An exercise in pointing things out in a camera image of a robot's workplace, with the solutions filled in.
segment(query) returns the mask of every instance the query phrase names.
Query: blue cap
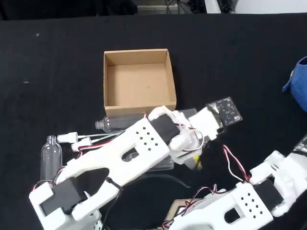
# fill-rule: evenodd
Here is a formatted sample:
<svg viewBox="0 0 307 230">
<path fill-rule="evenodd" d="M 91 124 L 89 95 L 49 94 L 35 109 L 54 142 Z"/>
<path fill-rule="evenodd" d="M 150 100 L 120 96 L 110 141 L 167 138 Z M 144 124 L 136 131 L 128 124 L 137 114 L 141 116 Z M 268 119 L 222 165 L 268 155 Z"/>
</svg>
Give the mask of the blue cap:
<svg viewBox="0 0 307 230">
<path fill-rule="evenodd" d="M 283 92 L 289 88 L 297 103 L 307 112 L 307 57 L 298 61 L 289 81 L 283 87 Z"/>
</svg>

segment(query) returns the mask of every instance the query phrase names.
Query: black cable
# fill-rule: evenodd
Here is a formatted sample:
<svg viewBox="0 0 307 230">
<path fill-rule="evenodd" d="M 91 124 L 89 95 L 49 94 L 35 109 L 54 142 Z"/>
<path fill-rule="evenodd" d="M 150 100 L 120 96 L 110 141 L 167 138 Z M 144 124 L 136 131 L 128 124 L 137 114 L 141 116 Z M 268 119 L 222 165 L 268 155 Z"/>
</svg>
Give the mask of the black cable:
<svg viewBox="0 0 307 230">
<path fill-rule="evenodd" d="M 165 2 L 165 6 L 166 6 L 166 13 L 168 14 L 168 11 L 167 11 L 167 9 L 168 9 L 168 7 L 167 7 L 167 0 L 164 0 L 164 2 Z"/>
<path fill-rule="evenodd" d="M 121 193 L 122 193 L 122 190 L 119 190 L 119 192 L 117 193 L 117 196 L 113 199 L 112 203 L 110 204 L 110 206 L 106 210 L 104 220 L 102 221 L 102 228 L 101 228 L 102 230 L 105 229 L 107 216 L 109 215 L 109 212 L 110 212 L 111 208 L 114 206 L 114 204 L 118 200 L 118 198 L 121 195 Z"/>
<path fill-rule="evenodd" d="M 110 177 L 107 177 L 106 178 L 106 181 L 112 185 L 114 185 L 116 188 L 119 189 L 119 192 L 117 193 L 117 196 L 113 199 L 112 203 L 110 204 L 110 206 L 108 207 L 108 209 L 106 210 L 106 213 L 105 213 L 105 217 L 104 217 L 104 220 L 102 221 L 102 230 L 105 229 L 106 227 L 106 219 L 107 219 L 107 216 L 109 215 L 109 212 L 111 210 L 111 208 L 114 206 L 114 204 L 116 203 L 116 201 L 118 200 L 119 196 L 121 195 L 122 191 L 124 190 L 123 187 L 121 187 L 118 183 L 114 182 L 112 180 L 112 178 Z"/>
<path fill-rule="evenodd" d="M 168 174 L 144 174 L 138 178 L 136 178 L 135 180 L 129 182 L 128 184 L 126 184 L 125 186 L 127 185 L 131 185 L 135 182 L 138 182 L 140 180 L 143 180 L 143 179 L 148 179 L 148 178 L 162 178 L 162 179 L 168 179 L 168 180 L 172 180 L 186 188 L 191 188 L 191 186 L 187 185 L 186 183 L 184 183 L 183 181 L 181 181 L 180 179 L 174 177 L 174 176 L 171 176 L 171 175 L 168 175 Z"/>
<path fill-rule="evenodd" d="M 184 9 L 184 7 L 181 5 L 181 3 L 184 3 L 183 1 L 180 1 L 180 0 L 177 0 L 177 2 L 178 2 L 178 6 L 180 6 L 181 8 L 182 8 L 182 10 L 184 11 L 184 13 L 188 13 L 185 9 Z"/>
<path fill-rule="evenodd" d="M 219 132 L 219 134 L 225 133 L 225 132 L 226 132 L 226 124 L 225 124 L 224 120 L 221 119 L 220 115 L 219 115 L 211 106 L 209 106 L 209 105 L 207 104 L 206 107 L 207 107 L 208 110 L 213 114 L 213 116 L 214 116 L 216 119 L 218 119 L 218 120 L 222 123 L 222 125 L 223 125 L 222 131 Z"/>
<path fill-rule="evenodd" d="M 177 10 L 178 10 L 178 14 L 180 14 L 180 8 L 179 8 L 179 1 L 177 0 Z"/>
<path fill-rule="evenodd" d="M 2 5 L 1 2 L 0 2 L 0 17 L 1 17 L 4 21 L 8 20 L 8 16 L 6 15 L 6 12 L 5 12 L 4 7 L 3 7 L 3 5 Z"/>
<path fill-rule="evenodd" d="M 206 143 L 205 149 L 203 151 L 207 150 L 208 147 L 209 147 L 209 142 Z M 201 155 L 199 156 L 193 171 L 198 171 L 198 165 L 200 164 L 200 162 L 201 162 Z"/>
<path fill-rule="evenodd" d="M 166 12 L 168 11 L 170 14 L 172 14 L 171 10 L 169 9 L 169 6 L 173 3 L 174 0 L 171 0 L 169 4 L 166 5 Z"/>
<path fill-rule="evenodd" d="M 302 150 L 293 150 L 291 153 L 295 153 L 295 154 L 298 154 L 298 155 L 302 155 L 302 156 L 305 156 L 307 157 L 307 152 L 304 152 Z"/>
</svg>

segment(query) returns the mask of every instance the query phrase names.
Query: bottle neck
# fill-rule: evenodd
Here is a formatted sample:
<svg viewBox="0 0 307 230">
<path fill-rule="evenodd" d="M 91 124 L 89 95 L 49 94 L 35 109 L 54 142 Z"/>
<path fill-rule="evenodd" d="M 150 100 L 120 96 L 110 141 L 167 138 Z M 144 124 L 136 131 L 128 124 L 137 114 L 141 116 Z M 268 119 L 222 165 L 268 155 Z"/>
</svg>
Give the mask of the bottle neck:
<svg viewBox="0 0 307 230">
<path fill-rule="evenodd" d="M 55 143 L 57 143 L 57 138 L 56 138 L 56 136 L 48 136 L 48 137 L 47 137 L 47 143 L 49 143 L 49 144 L 55 144 Z"/>
</svg>

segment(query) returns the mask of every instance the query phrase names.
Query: hole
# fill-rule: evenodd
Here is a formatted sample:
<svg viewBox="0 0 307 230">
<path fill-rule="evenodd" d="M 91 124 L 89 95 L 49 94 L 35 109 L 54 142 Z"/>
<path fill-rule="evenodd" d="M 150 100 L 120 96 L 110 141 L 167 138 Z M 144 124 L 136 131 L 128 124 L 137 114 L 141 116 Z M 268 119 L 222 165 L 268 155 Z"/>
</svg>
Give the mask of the hole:
<svg viewBox="0 0 307 230">
<path fill-rule="evenodd" d="M 136 158 L 138 156 L 138 152 L 136 151 L 135 148 L 133 149 L 130 149 L 128 152 L 125 152 L 121 159 L 124 161 L 124 162 L 129 162 L 131 160 L 133 160 L 134 158 Z"/>
<path fill-rule="evenodd" d="M 274 184 L 274 181 L 275 181 L 275 177 L 273 175 L 270 175 L 268 177 L 268 179 Z"/>
<path fill-rule="evenodd" d="M 80 191 L 86 191 L 90 196 L 93 196 L 105 182 L 109 173 L 108 168 L 85 171 L 78 176 L 78 189 L 80 188 Z"/>
<path fill-rule="evenodd" d="M 237 213 L 235 208 L 232 208 L 231 210 L 229 210 L 228 212 L 225 213 L 224 219 L 228 224 L 231 224 L 233 222 L 235 222 L 237 219 L 239 219 L 240 216 Z"/>
</svg>

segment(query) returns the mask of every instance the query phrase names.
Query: white wire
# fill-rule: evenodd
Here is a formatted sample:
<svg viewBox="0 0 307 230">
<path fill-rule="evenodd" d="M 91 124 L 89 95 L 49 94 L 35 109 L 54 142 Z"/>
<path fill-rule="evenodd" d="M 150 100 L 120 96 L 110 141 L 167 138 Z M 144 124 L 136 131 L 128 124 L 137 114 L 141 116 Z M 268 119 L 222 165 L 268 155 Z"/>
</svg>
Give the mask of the white wire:
<svg viewBox="0 0 307 230">
<path fill-rule="evenodd" d="M 81 136 L 78 136 L 78 139 L 90 138 L 90 137 L 109 136 L 109 135 L 111 135 L 111 134 L 110 133 L 100 133 L 100 134 L 91 134 L 91 135 L 81 135 Z"/>
<path fill-rule="evenodd" d="M 79 147 L 80 150 L 91 150 L 91 149 L 97 149 L 100 147 L 103 147 L 105 145 L 105 143 L 102 143 L 100 145 L 95 145 L 95 146 L 83 146 L 83 147 Z"/>
<path fill-rule="evenodd" d="M 109 134 L 109 135 L 108 135 L 108 136 L 106 136 L 106 137 L 103 137 L 103 138 L 99 138 L 99 139 L 92 140 L 92 143 L 96 143 L 96 142 L 98 142 L 98 141 L 100 141 L 100 140 L 104 140 L 104 139 L 107 139 L 107 138 L 110 138 L 110 137 L 118 136 L 119 134 L 121 134 L 121 133 Z"/>
<path fill-rule="evenodd" d="M 202 148 L 202 146 L 205 143 L 205 136 L 202 134 L 202 132 L 200 132 L 198 129 L 192 129 L 191 131 L 198 131 L 201 134 L 202 141 L 201 141 L 201 145 L 199 145 L 197 148 L 194 148 L 194 149 L 184 149 L 184 151 L 187 151 L 187 152 L 192 152 L 192 151 L 199 150 L 199 149 Z"/>
<path fill-rule="evenodd" d="M 234 154 L 232 154 L 232 152 L 230 151 L 230 149 L 229 149 L 226 145 L 223 145 L 223 147 L 224 147 L 224 148 L 227 150 L 227 152 L 232 156 L 232 158 L 236 160 L 236 162 L 238 163 L 239 167 L 241 167 L 241 169 L 244 171 L 244 174 L 246 174 L 243 165 L 242 165 L 241 162 L 234 156 Z"/>
<path fill-rule="evenodd" d="M 237 178 L 239 181 L 244 182 L 244 180 L 242 180 L 240 177 L 238 177 L 238 176 L 236 176 L 236 175 L 233 174 L 233 172 L 232 172 L 231 169 L 230 169 L 230 161 L 229 161 L 229 157 L 228 157 L 227 151 L 226 151 L 225 149 L 223 149 L 223 152 L 224 152 L 224 154 L 225 154 L 225 156 L 226 156 L 226 159 L 227 159 L 228 170 L 229 170 L 230 174 L 231 174 L 233 177 Z"/>
</svg>

